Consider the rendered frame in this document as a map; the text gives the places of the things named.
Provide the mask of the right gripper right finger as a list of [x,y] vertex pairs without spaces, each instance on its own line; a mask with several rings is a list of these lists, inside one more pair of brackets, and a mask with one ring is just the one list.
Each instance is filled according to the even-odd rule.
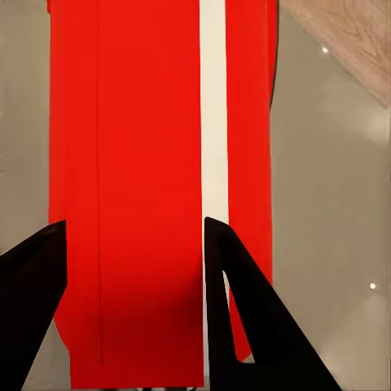
[[[210,391],[342,391],[238,235],[204,219]],[[223,271],[255,363],[236,358]]]

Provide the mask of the radio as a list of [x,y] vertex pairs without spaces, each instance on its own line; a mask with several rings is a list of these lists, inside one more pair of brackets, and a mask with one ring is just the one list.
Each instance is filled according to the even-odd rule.
[[[196,391],[209,376],[204,219],[272,285],[279,0],[47,0],[54,314],[71,389]],[[236,358],[251,347],[223,271]]]

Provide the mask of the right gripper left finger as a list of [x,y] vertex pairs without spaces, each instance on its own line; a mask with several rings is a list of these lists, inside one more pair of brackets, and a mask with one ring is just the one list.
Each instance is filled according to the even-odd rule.
[[0,256],[0,391],[22,389],[67,285],[65,220]]

